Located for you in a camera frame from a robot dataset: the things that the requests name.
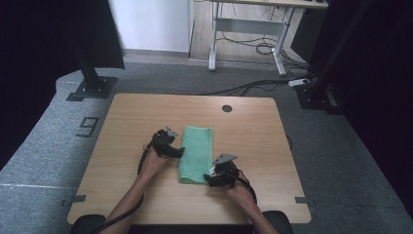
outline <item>stand base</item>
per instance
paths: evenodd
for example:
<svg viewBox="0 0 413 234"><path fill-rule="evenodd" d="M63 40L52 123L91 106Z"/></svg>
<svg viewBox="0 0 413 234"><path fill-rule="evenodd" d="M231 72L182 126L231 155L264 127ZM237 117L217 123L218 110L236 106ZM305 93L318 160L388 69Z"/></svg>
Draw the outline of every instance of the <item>stand base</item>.
<svg viewBox="0 0 413 234"><path fill-rule="evenodd" d="M334 99L329 89L326 89L322 98L312 98L312 88L308 86L295 87L298 100L303 109L326 110L328 114L342 115L338 101Z"/></svg>
<svg viewBox="0 0 413 234"><path fill-rule="evenodd" d="M86 87L85 81L82 81L75 93L70 93L67 101L83 101L85 98L107 99L115 86L118 78L99 76L99 85L97 90Z"/></svg>

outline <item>white wall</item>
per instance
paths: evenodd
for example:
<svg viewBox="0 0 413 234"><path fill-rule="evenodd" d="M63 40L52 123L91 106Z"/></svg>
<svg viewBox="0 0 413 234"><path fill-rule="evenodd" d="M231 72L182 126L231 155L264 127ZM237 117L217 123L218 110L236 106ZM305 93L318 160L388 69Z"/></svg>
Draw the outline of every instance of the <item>white wall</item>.
<svg viewBox="0 0 413 234"><path fill-rule="evenodd" d="M192 0L109 0L123 49L189 52Z"/></svg>

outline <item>towel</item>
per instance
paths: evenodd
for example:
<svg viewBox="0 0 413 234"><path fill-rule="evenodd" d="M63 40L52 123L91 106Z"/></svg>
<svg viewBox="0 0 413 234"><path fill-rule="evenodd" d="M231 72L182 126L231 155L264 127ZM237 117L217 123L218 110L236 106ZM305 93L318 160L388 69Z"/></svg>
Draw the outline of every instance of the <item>towel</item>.
<svg viewBox="0 0 413 234"><path fill-rule="evenodd" d="M185 127L182 137L185 151L179 159L179 182L207 183L212 166L212 128Z"/></svg>

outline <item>gray carpet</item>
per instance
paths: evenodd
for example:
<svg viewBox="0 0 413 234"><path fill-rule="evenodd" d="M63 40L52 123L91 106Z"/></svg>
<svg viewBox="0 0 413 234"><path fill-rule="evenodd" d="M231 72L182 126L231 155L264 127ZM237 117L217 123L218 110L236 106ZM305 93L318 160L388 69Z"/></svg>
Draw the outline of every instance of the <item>gray carpet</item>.
<svg viewBox="0 0 413 234"><path fill-rule="evenodd" d="M234 88L274 71L127 63L99 69L119 78L109 99L65 99L80 72L56 82L49 108L0 174L0 233L68 233L67 201L75 195L112 98L117 93L195 95ZM413 233L413 221L373 158L343 116L301 109L288 86L252 89L250 97L274 98L290 136L292 154L312 221L294 233ZM91 137L78 137L85 117L99 118Z"/></svg>

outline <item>forearm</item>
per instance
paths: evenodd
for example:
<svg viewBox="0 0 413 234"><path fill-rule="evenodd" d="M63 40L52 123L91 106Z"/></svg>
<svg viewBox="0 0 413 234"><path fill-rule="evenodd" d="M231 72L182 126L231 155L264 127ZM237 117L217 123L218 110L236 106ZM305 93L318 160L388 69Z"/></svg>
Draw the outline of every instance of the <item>forearm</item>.
<svg viewBox="0 0 413 234"><path fill-rule="evenodd" d="M259 234L278 234L277 230L271 225L267 218L265 218L257 205L254 203L245 203L241 204L241 207Z"/></svg>
<svg viewBox="0 0 413 234"><path fill-rule="evenodd" d="M148 186L152 176L151 175L139 175L131 186L130 190L124 195L122 200L118 203L115 209L107 217L106 221L112 220L113 218L128 212L132 207L134 207L142 198L143 192ZM128 233L131 227L132 214L123 218L119 222L109 226L108 228L102 230L100 233Z"/></svg>

